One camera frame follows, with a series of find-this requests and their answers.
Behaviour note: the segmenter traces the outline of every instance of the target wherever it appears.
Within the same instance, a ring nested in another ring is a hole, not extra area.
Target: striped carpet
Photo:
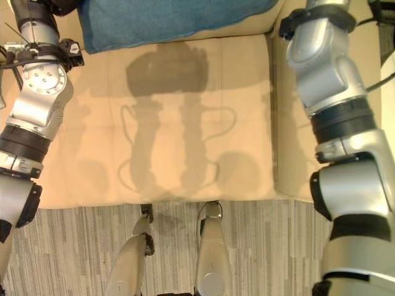
[[[193,290],[201,205],[154,205],[156,253],[146,259],[144,296]],[[265,200],[222,205],[234,295],[311,295],[330,232],[312,204]],[[7,295],[102,295],[117,251],[138,217],[138,205],[40,210],[15,237]]]

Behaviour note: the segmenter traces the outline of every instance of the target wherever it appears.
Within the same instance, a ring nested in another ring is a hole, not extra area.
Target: blue cloth
[[[84,0],[78,8],[85,49],[168,41],[240,22],[278,0]]]

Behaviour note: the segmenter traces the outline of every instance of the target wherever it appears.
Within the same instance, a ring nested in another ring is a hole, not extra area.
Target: black clamp
[[[289,17],[281,20],[279,34],[281,37],[291,40],[295,34],[296,28],[299,25],[311,20],[324,18],[328,18],[332,24],[348,33],[352,32],[357,25],[355,18],[346,10],[339,6],[328,4],[317,6],[310,10],[296,9],[292,11]]]
[[[79,43],[71,39],[63,39],[58,46],[30,43],[28,48],[17,54],[17,59],[19,62],[31,61],[40,56],[56,57],[57,62],[62,64],[66,72],[85,64]]]

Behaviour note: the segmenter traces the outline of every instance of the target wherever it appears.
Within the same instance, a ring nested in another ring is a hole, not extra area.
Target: cable
[[[380,86],[383,86],[384,84],[386,84],[388,81],[392,80],[395,77],[395,72],[392,73],[390,76],[388,76],[387,78],[369,86],[368,88],[366,88],[366,91],[368,93],[370,93],[371,91],[374,91],[375,89],[379,88]]]
[[[372,17],[372,18],[367,18],[366,20],[361,20],[361,21],[357,24],[357,27],[358,27],[358,26],[365,25],[366,23],[374,22],[374,21],[375,21],[375,18],[374,18],[374,17]]]
[[[24,66],[27,64],[38,64],[38,63],[56,64],[56,63],[62,63],[62,61],[61,60],[52,60],[52,59],[24,60],[23,62],[18,62],[18,63],[14,63],[14,64],[10,64],[10,65],[2,65],[1,68],[2,69],[12,69],[12,68]]]

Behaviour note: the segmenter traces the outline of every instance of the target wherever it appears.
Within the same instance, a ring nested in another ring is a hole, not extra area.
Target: sofa cushion
[[[40,207],[275,196],[265,36],[84,55]],[[5,72],[9,113],[18,89]]]
[[[89,53],[170,41],[232,25],[277,0],[84,0],[78,8]]]

